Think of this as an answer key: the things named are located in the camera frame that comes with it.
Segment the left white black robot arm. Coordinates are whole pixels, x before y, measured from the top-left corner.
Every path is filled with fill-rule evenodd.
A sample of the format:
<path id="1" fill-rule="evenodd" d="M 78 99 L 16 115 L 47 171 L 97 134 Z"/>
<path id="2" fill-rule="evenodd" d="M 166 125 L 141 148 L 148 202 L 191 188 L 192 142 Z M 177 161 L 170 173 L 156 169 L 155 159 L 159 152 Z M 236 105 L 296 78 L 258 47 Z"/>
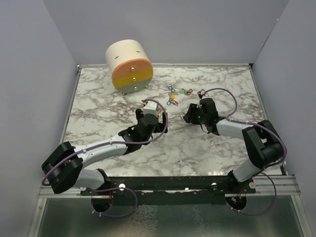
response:
<path id="1" fill-rule="evenodd" d="M 162 123 L 158 116 L 137 110 L 137 124 L 118 135 L 89 145 L 73 146 L 63 142 L 41 165 L 44 173 L 41 184 L 50 186 L 55 194 L 74 187 L 86 167 L 111 157 L 120 157 L 139 150 L 167 133 L 168 114 L 162 112 Z"/>

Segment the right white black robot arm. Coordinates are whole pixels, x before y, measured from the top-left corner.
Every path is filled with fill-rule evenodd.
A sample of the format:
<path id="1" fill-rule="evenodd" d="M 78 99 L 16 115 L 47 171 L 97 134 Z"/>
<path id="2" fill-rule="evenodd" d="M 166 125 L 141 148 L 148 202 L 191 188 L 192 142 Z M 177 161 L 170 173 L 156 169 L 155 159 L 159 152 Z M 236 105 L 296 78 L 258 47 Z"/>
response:
<path id="1" fill-rule="evenodd" d="M 244 142 L 248 158 L 228 174 L 227 188 L 238 193 L 245 182 L 276 165 L 286 156 L 286 147 L 269 120 L 242 122 L 221 117 L 211 98 L 191 103 L 183 116 L 186 123 L 206 128 L 207 134 L 229 136 Z"/>

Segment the black S carabiner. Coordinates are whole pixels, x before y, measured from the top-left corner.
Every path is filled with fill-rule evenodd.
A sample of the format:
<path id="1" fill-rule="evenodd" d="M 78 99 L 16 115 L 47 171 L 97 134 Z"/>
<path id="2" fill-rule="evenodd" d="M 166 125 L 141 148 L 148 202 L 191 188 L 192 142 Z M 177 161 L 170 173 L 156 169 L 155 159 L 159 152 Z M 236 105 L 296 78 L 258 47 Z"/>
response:
<path id="1" fill-rule="evenodd" d="M 199 98 L 202 98 L 205 95 L 205 91 L 202 89 L 200 91 L 197 92 Z"/>

